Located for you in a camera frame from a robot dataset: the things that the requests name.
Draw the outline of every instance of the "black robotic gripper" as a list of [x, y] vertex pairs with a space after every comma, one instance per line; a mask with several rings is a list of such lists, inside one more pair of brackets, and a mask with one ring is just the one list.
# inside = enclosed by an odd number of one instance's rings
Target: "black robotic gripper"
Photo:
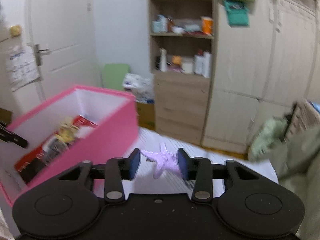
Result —
[[[187, 194], [130, 194], [140, 150], [106, 164], [83, 161], [21, 195], [12, 208], [20, 240], [36, 239], [298, 239], [302, 201], [289, 190], [236, 161], [212, 164], [190, 158], [181, 148], [178, 164]], [[104, 198], [92, 193], [104, 180]], [[212, 179], [224, 179], [225, 192], [213, 198]]]

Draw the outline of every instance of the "paper notice on wall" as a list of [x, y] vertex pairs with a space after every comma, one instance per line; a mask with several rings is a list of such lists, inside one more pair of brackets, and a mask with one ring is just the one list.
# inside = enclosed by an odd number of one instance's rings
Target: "paper notice on wall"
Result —
[[31, 46], [11, 47], [7, 54], [6, 66], [12, 91], [40, 77]]

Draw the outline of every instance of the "pink box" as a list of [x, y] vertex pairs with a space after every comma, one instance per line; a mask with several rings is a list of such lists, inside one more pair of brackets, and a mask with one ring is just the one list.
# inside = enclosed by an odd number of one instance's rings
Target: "pink box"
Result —
[[[81, 115], [97, 128], [55, 158], [26, 185], [14, 164], [38, 147], [66, 116]], [[9, 205], [22, 193], [69, 167], [91, 160], [94, 164], [122, 156], [138, 138], [135, 97], [127, 92], [75, 86], [17, 118], [8, 127], [29, 142], [27, 149], [0, 141], [0, 187]]]

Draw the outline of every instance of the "purple starfish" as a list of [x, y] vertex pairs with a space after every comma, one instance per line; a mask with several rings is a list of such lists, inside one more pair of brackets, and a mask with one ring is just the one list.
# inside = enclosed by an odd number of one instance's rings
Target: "purple starfish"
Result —
[[169, 170], [181, 177], [180, 169], [177, 164], [177, 154], [169, 152], [165, 143], [161, 143], [160, 152], [142, 150], [141, 154], [157, 163], [155, 173], [153, 174], [154, 179], [159, 178], [164, 170]]

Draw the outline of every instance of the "green chair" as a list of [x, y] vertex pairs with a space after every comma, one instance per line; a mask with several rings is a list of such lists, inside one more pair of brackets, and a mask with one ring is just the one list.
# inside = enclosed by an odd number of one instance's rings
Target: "green chair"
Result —
[[128, 64], [105, 64], [102, 70], [103, 87], [123, 91], [122, 82], [129, 71]]

